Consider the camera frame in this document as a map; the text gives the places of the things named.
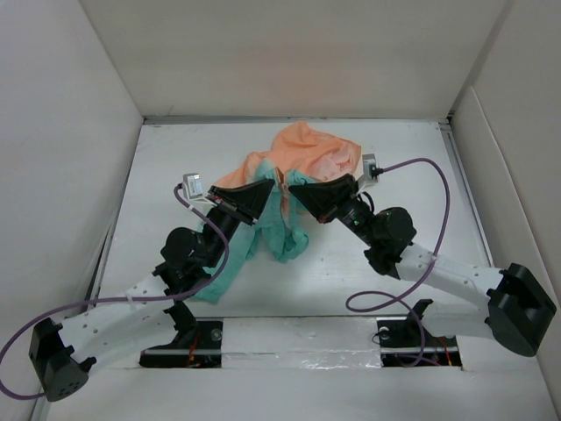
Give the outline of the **orange and teal jacket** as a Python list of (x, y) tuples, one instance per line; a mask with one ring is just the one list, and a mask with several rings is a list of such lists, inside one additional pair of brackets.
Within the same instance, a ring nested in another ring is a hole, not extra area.
[(280, 263), (302, 255), (309, 245), (309, 234), (302, 226), (304, 209), (288, 189), (354, 174), (361, 160), (359, 144), (317, 131), (303, 121), (278, 132), (269, 150), (249, 153), (239, 168), (215, 184), (235, 188), (270, 179), (275, 185), (258, 222), (239, 226), (230, 241), (225, 269), (209, 286), (197, 292), (195, 299), (217, 303), (260, 245)]

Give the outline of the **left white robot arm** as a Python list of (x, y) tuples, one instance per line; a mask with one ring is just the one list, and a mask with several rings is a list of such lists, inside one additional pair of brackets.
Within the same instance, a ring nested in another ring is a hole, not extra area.
[(240, 225), (253, 225), (263, 212), (274, 182), (269, 179), (234, 189), (210, 188), (212, 207), (198, 231), (173, 229), (160, 254), (162, 263), (119, 296), (101, 298), (82, 314), (55, 321), (43, 317), (32, 329), (29, 357), (45, 399), (65, 399), (102, 367), (129, 352), (160, 342), (183, 348), (195, 339), (197, 322), (186, 299), (209, 286), (230, 256)]

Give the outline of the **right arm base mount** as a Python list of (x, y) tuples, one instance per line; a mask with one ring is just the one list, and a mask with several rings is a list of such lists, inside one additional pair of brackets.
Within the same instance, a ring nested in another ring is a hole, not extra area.
[(455, 337), (435, 337), (407, 315), (377, 319), (378, 331), (372, 341), (380, 346), (382, 367), (406, 367), (418, 357), (417, 367), (461, 367), (462, 360)]

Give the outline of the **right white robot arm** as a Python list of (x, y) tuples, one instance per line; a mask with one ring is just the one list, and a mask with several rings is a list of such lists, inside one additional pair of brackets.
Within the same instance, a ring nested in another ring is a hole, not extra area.
[(351, 175), (289, 189), (319, 223), (337, 219), (361, 239), (379, 275), (421, 282), (465, 300), (458, 306), (419, 301), (417, 317), (405, 324), (410, 342), (423, 346), (436, 336), (472, 336), (494, 339), (524, 357), (536, 355), (557, 307), (528, 268), (516, 263), (483, 268), (431, 252), (414, 242), (416, 230), (405, 209), (376, 212), (358, 190)]

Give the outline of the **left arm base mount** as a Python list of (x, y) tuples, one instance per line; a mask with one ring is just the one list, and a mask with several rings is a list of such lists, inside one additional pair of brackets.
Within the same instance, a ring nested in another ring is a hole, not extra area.
[(138, 363), (143, 368), (220, 368), (223, 338), (222, 318), (199, 318), (190, 332), (143, 351)]

